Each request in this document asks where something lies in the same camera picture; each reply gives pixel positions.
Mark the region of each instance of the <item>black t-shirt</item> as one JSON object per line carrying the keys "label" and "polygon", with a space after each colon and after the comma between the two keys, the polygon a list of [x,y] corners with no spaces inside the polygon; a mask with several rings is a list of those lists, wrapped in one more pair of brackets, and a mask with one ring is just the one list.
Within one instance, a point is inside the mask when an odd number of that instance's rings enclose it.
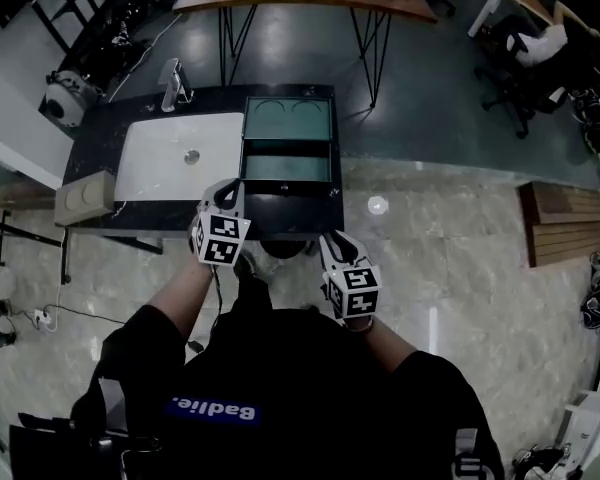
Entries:
{"label": "black t-shirt", "polygon": [[460,428],[478,429],[476,452],[503,478],[473,389],[442,358],[416,352],[386,374],[358,336],[302,310],[223,315],[187,364],[184,345],[162,312],[141,308],[105,340],[73,409],[78,427],[104,428],[98,379],[108,378],[120,381],[129,431],[159,438],[162,478],[379,469],[452,478]]}

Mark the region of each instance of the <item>sink drain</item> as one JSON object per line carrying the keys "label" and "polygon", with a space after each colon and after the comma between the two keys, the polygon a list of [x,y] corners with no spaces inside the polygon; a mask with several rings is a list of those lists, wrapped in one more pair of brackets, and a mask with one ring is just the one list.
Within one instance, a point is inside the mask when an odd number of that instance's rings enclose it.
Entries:
{"label": "sink drain", "polygon": [[184,155],[184,163],[187,165],[193,165],[200,160],[200,152],[195,149],[190,149]]}

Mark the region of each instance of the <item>dark green floor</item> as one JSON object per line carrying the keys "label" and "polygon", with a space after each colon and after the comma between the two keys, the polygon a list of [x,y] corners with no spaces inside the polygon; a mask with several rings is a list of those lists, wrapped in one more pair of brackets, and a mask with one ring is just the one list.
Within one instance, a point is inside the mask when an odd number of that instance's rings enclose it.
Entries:
{"label": "dark green floor", "polygon": [[[441,17],[436,25],[394,18],[372,112],[360,113],[369,105],[369,92],[346,8],[260,6],[234,83],[335,86],[345,156],[468,165],[597,186],[597,159],[584,146],[569,103],[534,118],[526,140],[516,137],[505,107],[489,113],[481,108],[493,89],[473,75],[485,58],[466,31],[486,0],[451,1],[456,16]],[[245,14],[245,8],[236,8],[234,21]],[[138,37],[155,37],[171,19],[155,20]],[[194,87],[219,85],[217,28],[216,11],[183,16],[116,99],[157,92],[160,69],[171,57],[180,58]]]}

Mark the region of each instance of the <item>beige box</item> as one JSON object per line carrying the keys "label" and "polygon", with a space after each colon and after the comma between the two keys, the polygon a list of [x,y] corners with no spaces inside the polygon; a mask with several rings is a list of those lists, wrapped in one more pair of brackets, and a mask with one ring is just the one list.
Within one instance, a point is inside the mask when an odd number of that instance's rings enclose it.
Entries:
{"label": "beige box", "polygon": [[113,212],[116,179],[100,171],[56,191],[55,223],[68,226]]}

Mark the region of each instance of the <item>gray floor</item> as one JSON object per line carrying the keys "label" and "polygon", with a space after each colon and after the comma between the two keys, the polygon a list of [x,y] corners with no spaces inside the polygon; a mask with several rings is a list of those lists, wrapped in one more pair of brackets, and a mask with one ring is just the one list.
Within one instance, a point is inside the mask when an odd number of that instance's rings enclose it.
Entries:
{"label": "gray floor", "polygon": [[[481,108],[480,101],[494,93],[473,76],[473,68],[485,58],[466,31],[486,0],[452,1],[456,16],[441,17],[436,25],[393,20],[372,112],[360,113],[370,100],[345,8],[260,6],[235,83],[335,86],[344,156],[470,165],[597,187],[598,162],[583,144],[569,103],[553,115],[538,115],[524,141],[516,137],[504,107],[489,113]],[[503,5],[502,13],[516,9]],[[237,9],[236,21],[245,13]],[[154,21],[138,37],[152,39],[171,19],[167,15]],[[194,86],[219,85],[218,56],[216,11],[185,15],[116,98],[157,92],[160,68],[171,57],[181,59]]]}
{"label": "gray floor", "polygon": [[[600,337],[579,323],[587,258],[527,267],[516,193],[508,184],[513,177],[466,169],[443,175],[437,167],[384,160],[345,160],[343,171],[346,229],[366,244],[383,275],[379,317],[460,368],[506,462],[520,448],[551,444],[565,404],[590,387],[599,354]],[[369,212],[371,195],[387,199],[387,213]],[[25,229],[61,236],[51,212],[16,212],[13,219]],[[318,256],[278,261],[258,244],[248,247],[274,307],[313,303],[331,314],[319,290]],[[73,280],[59,294],[59,250],[7,239],[0,298],[10,297],[16,311],[32,312],[59,295],[70,308],[126,320],[189,254],[185,241],[165,241],[165,255],[155,256],[73,236]],[[237,284],[229,270],[221,269],[220,278],[226,308]],[[208,342],[217,307],[211,289],[192,338]],[[438,314],[435,343],[431,308]],[[66,416],[87,387],[102,340],[117,326],[67,312],[60,312],[54,333],[34,330],[24,315],[14,322],[18,341],[0,350],[0,417],[14,422],[18,411]],[[9,329],[7,322],[0,326]]]}

